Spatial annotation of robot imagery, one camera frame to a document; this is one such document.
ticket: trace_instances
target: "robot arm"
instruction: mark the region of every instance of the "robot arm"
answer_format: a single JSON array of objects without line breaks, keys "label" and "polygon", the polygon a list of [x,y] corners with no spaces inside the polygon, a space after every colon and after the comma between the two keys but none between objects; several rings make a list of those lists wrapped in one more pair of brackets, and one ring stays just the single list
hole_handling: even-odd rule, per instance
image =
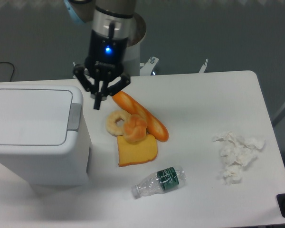
[{"label": "robot arm", "polygon": [[[136,0],[97,0],[95,9],[93,0],[69,0],[81,18],[93,13],[93,26],[90,47],[85,64],[76,65],[74,74],[87,92],[95,99],[94,109],[100,108],[100,103],[108,95],[113,96],[130,84],[130,76],[124,72],[122,60],[127,47],[132,17]],[[87,68],[94,79],[92,84],[84,75]],[[120,77],[120,80],[109,86],[109,83]]]}]

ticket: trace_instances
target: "toy food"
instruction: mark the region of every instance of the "toy food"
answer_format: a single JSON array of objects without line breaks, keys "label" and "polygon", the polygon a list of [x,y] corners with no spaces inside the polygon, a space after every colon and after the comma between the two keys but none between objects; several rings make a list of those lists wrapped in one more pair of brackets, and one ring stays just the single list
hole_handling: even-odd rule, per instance
[{"label": "toy food", "polygon": [[147,134],[143,140],[134,143],[127,142],[124,136],[118,136],[117,144],[120,167],[147,163],[157,156],[156,139],[151,134]]},{"label": "toy food", "polygon": [[167,128],[131,96],[123,91],[120,91],[112,98],[122,109],[126,110],[128,113],[138,114],[144,118],[148,123],[147,132],[154,135],[157,140],[161,142],[168,140],[169,133]]},{"label": "toy food", "polygon": [[125,110],[116,110],[111,112],[106,119],[105,128],[112,135],[123,135],[123,128],[117,125],[120,120],[126,121],[131,114]]},{"label": "toy food", "polygon": [[147,121],[140,115],[131,115],[123,124],[123,136],[129,143],[143,140],[147,135]]}]

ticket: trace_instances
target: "white tabletop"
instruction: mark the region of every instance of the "white tabletop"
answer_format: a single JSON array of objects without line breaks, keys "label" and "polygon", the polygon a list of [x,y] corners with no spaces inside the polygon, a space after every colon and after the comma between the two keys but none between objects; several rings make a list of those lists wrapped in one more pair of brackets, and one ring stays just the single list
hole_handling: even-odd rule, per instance
[{"label": "white tabletop", "polygon": [[[118,167],[117,140],[105,118],[118,106],[94,100],[75,79],[23,82],[75,85],[84,94],[84,117],[93,148],[90,182],[74,188],[31,186],[0,165],[0,226],[6,227],[243,227],[281,224],[276,195],[285,193],[285,169],[257,76],[251,71],[133,77],[125,92],[167,127],[149,163]],[[222,185],[219,142],[232,130],[266,139],[266,147],[240,184]],[[181,165],[186,185],[133,199],[131,186],[152,172]]]}]

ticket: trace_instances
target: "crumpled tissue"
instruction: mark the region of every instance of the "crumpled tissue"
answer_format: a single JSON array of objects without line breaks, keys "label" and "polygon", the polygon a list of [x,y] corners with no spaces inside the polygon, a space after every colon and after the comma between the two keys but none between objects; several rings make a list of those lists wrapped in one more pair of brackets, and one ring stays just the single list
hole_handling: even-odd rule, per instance
[{"label": "crumpled tissue", "polygon": [[244,138],[233,132],[221,133],[213,141],[224,143],[219,154],[225,164],[223,182],[226,185],[241,182],[243,167],[254,161],[265,145],[265,140]]}]

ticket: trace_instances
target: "green label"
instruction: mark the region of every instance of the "green label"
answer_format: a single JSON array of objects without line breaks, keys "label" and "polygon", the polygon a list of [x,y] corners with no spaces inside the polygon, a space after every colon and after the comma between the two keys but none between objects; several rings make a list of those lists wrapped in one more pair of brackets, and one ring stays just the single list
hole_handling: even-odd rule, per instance
[{"label": "green label", "polygon": [[179,179],[177,178],[176,171],[173,167],[158,171],[157,177],[161,188],[164,191],[179,185]]}]

